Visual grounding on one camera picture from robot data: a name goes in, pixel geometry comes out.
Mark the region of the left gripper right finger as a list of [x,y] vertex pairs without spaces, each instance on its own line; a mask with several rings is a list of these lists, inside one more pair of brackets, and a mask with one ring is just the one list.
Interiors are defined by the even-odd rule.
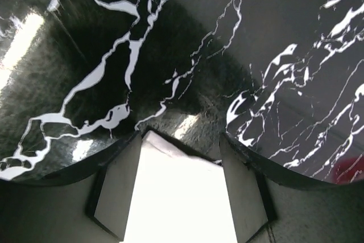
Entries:
[[363,181],[320,182],[220,136],[219,147],[239,242],[362,242]]

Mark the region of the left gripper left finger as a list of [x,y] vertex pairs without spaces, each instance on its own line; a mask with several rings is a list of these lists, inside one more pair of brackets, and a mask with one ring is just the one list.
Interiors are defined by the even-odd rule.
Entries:
[[1,183],[1,241],[123,241],[141,144],[134,133],[42,186]]

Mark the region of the white t-shirt red print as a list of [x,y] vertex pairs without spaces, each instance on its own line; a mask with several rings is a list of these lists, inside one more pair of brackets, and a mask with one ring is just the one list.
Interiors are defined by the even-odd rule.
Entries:
[[237,242],[223,168],[149,131],[124,241]]

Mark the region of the dark red t-shirt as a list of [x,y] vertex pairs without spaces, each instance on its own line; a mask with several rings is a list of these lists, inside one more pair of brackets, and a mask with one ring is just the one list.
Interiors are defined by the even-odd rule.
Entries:
[[355,158],[340,159],[333,169],[334,184],[350,184],[363,180],[363,155]]

